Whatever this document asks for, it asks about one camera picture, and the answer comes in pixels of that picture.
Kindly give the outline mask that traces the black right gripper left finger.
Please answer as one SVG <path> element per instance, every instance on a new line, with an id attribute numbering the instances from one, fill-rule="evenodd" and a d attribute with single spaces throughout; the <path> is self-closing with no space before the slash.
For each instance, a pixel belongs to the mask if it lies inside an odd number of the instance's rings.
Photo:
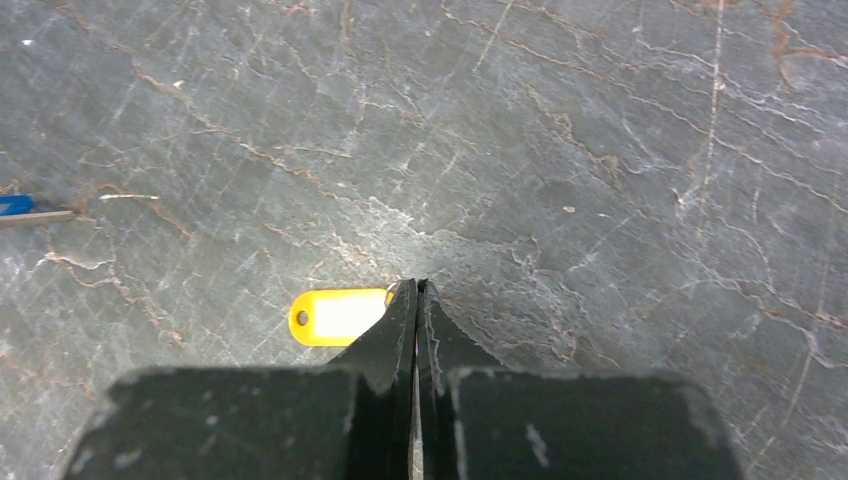
<path id="1" fill-rule="evenodd" d="M 408 479 L 418 286 L 312 367 L 154 367 L 102 395 L 68 479 Z"/>

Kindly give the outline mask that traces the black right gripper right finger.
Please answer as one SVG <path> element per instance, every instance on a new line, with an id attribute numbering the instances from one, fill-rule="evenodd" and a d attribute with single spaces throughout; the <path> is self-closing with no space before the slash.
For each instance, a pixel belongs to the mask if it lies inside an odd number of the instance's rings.
<path id="1" fill-rule="evenodd" d="M 418 284 L 428 479 L 739 479 L 706 392 L 669 371 L 503 366 Z"/>

